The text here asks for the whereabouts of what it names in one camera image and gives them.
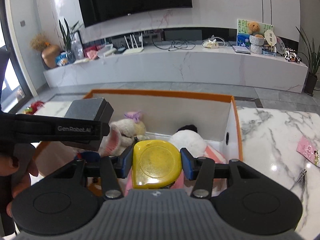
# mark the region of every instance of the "toy car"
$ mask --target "toy car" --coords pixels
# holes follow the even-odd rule
[[[284,54],[284,59],[288,62],[295,61],[297,63],[301,62],[301,58],[296,54],[293,49],[287,48]]]

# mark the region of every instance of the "human hand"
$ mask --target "human hand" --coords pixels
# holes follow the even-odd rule
[[[0,155],[0,176],[9,176],[14,174],[19,169],[19,160],[13,156]],[[12,188],[12,197],[15,198],[23,190],[31,186],[30,175],[37,177],[39,175],[38,168],[34,160],[31,160],[26,173],[22,177],[21,181]],[[11,205],[10,202],[7,206],[7,214],[11,217]]]

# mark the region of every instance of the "black cable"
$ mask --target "black cable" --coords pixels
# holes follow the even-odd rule
[[[188,43],[190,44],[189,41],[183,40],[183,41],[172,41],[171,42],[171,46],[167,47],[167,48],[161,48],[159,46],[157,46],[154,41],[153,38],[151,38],[153,45],[158,48],[158,49],[162,49],[162,50],[167,50],[167,51],[176,51],[178,49],[182,49],[182,50],[192,50],[196,47],[196,44],[193,43],[193,47],[188,49]]]

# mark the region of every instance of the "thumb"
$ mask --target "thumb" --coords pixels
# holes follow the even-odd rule
[[[19,160],[14,156],[0,155],[0,176],[9,176],[19,169]]]

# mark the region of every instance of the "gray wall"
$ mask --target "gray wall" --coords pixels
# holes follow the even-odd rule
[[[300,0],[301,27],[306,32],[309,41],[315,40],[315,46],[320,44],[320,0]],[[300,38],[299,51],[308,54],[308,50]],[[300,54],[302,61],[308,64],[306,57]]]
[[[30,48],[31,39],[42,32],[36,0],[10,0],[11,15],[18,46],[35,89],[46,83],[41,53]]]

